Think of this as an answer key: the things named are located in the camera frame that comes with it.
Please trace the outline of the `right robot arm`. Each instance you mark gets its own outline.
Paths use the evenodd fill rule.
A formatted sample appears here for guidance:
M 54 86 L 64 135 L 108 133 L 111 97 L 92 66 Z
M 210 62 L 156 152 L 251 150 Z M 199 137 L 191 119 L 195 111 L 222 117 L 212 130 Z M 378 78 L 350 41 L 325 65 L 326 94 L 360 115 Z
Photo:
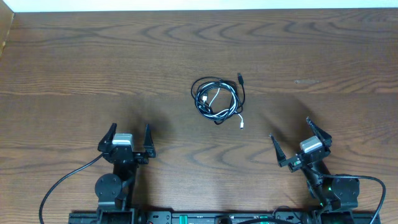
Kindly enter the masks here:
M 300 151 L 286 158 L 273 135 L 269 137 L 275 147 L 279 167 L 287 166 L 291 172 L 301 170 L 307 187 L 321 206 L 328 211 L 343 211 L 358 207 L 359 179 L 347 175 L 331 175 L 323 159 L 330 155 L 332 136 L 319 128 L 311 119 L 306 119 L 313 136 L 300 143 Z

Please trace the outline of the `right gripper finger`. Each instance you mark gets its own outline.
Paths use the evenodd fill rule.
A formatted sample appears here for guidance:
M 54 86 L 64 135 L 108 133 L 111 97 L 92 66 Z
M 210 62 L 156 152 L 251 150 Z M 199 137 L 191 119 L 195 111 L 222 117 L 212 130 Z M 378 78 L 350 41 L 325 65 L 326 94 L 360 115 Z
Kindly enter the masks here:
M 310 126 L 313 134 L 321 141 L 325 146 L 331 146 L 332 136 L 327 132 L 319 128 L 309 117 L 306 118 L 307 124 Z
M 285 156 L 283 150 L 281 149 L 279 143 L 277 142 L 277 140 L 275 139 L 275 137 L 272 134 L 270 134 L 269 137 L 271 138 L 272 143 L 274 145 L 277 163 L 278 163 L 279 167 L 285 166 L 286 156 Z

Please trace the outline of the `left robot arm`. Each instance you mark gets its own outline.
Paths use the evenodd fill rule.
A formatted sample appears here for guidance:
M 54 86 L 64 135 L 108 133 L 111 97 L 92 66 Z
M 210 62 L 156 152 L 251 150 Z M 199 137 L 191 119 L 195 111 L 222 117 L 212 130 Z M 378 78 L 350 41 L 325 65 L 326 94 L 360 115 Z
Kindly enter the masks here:
M 156 157 L 149 125 L 145 128 L 142 152 L 134 150 L 132 134 L 117 133 L 116 128 L 117 124 L 113 123 L 98 144 L 102 157 L 113 165 L 112 173 L 102 175 L 95 184 L 100 211 L 127 210 L 139 166 L 148 164 L 150 158 Z

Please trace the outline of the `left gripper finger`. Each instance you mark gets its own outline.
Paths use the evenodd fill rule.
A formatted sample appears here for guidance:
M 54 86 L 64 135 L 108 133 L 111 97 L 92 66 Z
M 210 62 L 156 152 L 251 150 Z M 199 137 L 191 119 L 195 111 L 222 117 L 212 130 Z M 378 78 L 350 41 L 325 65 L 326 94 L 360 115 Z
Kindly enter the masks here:
M 103 138 L 101 139 L 101 141 L 99 142 L 99 146 L 104 146 L 106 144 L 111 144 L 114 135 L 116 134 L 116 128 L 117 128 L 117 124 L 113 123 L 108 132 L 103 136 Z
M 155 153 L 155 147 L 152 140 L 149 124 L 146 124 L 145 135 L 144 135 L 144 149 L 146 153 Z

